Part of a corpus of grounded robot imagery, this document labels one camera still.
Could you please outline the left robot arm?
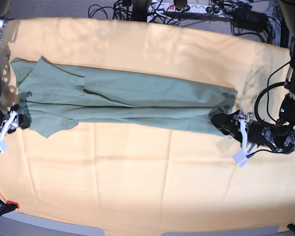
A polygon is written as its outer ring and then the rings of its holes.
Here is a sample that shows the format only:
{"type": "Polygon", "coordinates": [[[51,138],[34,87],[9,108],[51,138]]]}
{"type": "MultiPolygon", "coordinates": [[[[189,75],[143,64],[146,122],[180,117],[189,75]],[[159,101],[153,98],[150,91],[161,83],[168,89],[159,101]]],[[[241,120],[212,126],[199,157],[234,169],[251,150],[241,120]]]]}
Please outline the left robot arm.
{"type": "Polygon", "coordinates": [[[232,114],[216,114],[211,123],[224,135],[231,135],[246,149],[248,143],[262,146],[263,151],[275,154],[290,154],[295,151],[295,0],[281,0],[279,6],[285,24],[292,35],[290,45],[289,70],[285,81],[268,84],[258,95],[254,105],[256,120],[247,121],[247,115],[238,110],[232,114]],[[264,95],[277,87],[288,90],[280,107],[279,118],[274,124],[268,123],[259,116],[259,103],[264,95]]]}

